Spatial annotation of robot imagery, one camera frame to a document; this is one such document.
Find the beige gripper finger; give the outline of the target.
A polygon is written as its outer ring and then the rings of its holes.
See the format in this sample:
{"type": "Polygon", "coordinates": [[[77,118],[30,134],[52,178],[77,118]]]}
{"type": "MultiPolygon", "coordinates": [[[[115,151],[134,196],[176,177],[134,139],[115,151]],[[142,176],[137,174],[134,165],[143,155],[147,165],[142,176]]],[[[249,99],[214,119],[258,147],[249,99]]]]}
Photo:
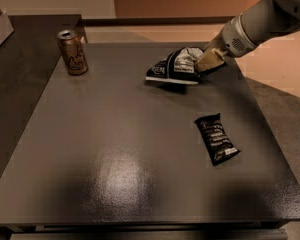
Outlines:
{"type": "Polygon", "coordinates": [[[225,63],[223,53],[216,48],[206,50],[195,62],[195,69],[199,72],[214,69],[225,63]]]}

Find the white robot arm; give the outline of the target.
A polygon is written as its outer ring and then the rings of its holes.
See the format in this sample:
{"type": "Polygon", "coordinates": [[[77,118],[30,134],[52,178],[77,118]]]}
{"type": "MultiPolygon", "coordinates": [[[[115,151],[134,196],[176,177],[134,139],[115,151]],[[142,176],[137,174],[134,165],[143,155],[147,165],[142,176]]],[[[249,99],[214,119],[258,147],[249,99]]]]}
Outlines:
{"type": "Polygon", "coordinates": [[[195,62],[199,73],[238,58],[269,39],[300,31],[300,0],[260,0],[228,21],[195,62]]]}

